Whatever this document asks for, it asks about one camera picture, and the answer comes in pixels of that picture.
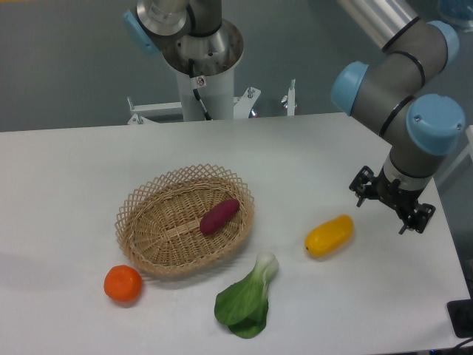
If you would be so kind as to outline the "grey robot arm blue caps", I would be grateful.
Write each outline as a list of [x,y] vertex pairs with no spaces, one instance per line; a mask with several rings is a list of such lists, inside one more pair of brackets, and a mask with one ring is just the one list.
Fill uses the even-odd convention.
[[[420,89],[455,59],[459,39],[442,21],[423,21],[405,1],[343,1],[341,6],[385,54],[371,67],[347,65],[330,97],[345,114],[390,144],[378,174],[364,167],[350,189],[360,201],[393,209],[403,230],[423,232],[435,208],[418,198],[464,130],[461,106]],[[238,29],[220,1],[138,1],[123,14],[129,35],[174,70],[185,121],[248,118],[259,93],[234,98],[243,53]]]

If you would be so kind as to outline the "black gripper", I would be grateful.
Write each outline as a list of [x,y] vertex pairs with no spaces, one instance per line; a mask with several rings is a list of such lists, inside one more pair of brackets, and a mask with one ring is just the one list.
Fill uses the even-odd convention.
[[428,203],[419,203],[422,189],[405,190],[401,188],[399,179],[388,181],[383,172],[375,176],[368,166],[363,166],[349,185],[349,190],[358,198],[357,207],[365,200],[379,200],[395,210],[402,220],[403,226],[399,234],[406,230],[422,234],[435,213],[435,207]]

